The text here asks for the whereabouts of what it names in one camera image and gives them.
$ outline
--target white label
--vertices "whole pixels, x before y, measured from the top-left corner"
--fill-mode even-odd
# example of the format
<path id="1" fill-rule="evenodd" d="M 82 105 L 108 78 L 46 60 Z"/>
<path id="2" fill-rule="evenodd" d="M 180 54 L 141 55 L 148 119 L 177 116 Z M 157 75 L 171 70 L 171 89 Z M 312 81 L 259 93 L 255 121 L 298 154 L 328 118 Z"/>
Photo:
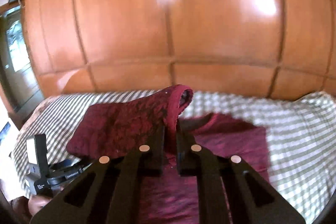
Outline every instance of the white label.
<path id="1" fill-rule="evenodd" d="M 37 164 L 35 140 L 33 138 L 28 139 L 26 140 L 26 144 L 27 144 L 28 162 L 30 162 L 31 164 Z"/>

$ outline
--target checkered bedsheet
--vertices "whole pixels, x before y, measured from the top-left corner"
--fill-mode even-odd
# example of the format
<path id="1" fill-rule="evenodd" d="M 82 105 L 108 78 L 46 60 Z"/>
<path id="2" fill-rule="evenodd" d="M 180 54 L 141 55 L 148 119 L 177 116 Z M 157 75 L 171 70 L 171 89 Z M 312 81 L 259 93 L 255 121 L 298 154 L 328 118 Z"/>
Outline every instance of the checkered bedsheet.
<path id="1" fill-rule="evenodd" d="M 154 92 L 72 94 L 60 96 L 50 103 L 26 130 L 21 131 L 13 151 L 26 195 L 29 196 L 29 191 L 23 177 L 28 173 L 27 137 L 46 134 L 50 164 L 74 158 L 65 146 L 90 105 L 127 102 Z M 310 224 L 336 189 L 335 106 L 333 98 L 324 92 L 307 95 L 295 102 L 196 92 L 181 116 L 221 112 L 256 126 L 265 126 L 271 162 L 270 182 Z"/>

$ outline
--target red garment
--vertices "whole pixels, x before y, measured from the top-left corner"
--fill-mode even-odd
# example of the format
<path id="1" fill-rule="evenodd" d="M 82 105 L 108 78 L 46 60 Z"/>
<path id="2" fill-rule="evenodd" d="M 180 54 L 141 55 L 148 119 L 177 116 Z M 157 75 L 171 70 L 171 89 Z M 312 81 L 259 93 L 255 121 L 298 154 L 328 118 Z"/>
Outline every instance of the red garment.
<path id="1" fill-rule="evenodd" d="M 176 85 L 129 103 L 89 107 L 67 150 L 77 156 L 99 158 L 123 156 L 146 142 L 163 120 L 168 128 L 168 152 L 176 147 L 178 115 L 189 104 L 192 90 Z M 196 142 L 214 154 L 241 156 L 268 180 L 266 130 L 224 114 L 181 120 L 182 130 L 195 135 Z M 197 181 L 180 177 L 169 153 L 162 176 L 145 177 L 140 187 L 139 223 L 199 223 Z"/>

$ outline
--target wooden wall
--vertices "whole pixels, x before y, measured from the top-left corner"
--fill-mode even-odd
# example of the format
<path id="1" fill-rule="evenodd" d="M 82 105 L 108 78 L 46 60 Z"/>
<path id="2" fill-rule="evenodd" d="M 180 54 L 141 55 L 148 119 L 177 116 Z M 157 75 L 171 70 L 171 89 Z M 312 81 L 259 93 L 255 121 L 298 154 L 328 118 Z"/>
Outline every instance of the wooden wall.
<path id="1" fill-rule="evenodd" d="M 336 94 L 336 0 L 26 0 L 47 97 L 159 89 Z"/>

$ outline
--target copper rivet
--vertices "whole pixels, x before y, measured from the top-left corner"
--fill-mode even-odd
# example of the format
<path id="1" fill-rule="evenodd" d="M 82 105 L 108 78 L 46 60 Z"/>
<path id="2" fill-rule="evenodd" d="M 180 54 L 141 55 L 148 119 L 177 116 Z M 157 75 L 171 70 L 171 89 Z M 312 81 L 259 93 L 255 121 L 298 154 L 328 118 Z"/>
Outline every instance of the copper rivet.
<path id="1" fill-rule="evenodd" d="M 237 155 L 234 155 L 231 157 L 231 161 L 238 164 L 242 161 L 241 157 L 237 156 Z"/>
<path id="2" fill-rule="evenodd" d="M 194 144 L 191 146 L 191 150 L 194 152 L 199 152 L 202 150 L 202 146 L 198 145 L 198 144 Z"/>
<path id="3" fill-rule="evenodd" d="M 149 149 L 150 149 L 150 147 L 146 144 L 143 144 L 142 146 L 139 147 L 139 150 L 141 152 L 147 152 L 147 151 L 149 151 Z"/>
<path id="4" fill-rule="evenodd" d="M 99 162 L 100 162 L 101 164 L 106 164 L 106 163 L 108 163 L 109 161 L 110 161 L 110 158 L 109 158 L 108 156 L 102 156 L 102 157 L 99 158 Z"/>

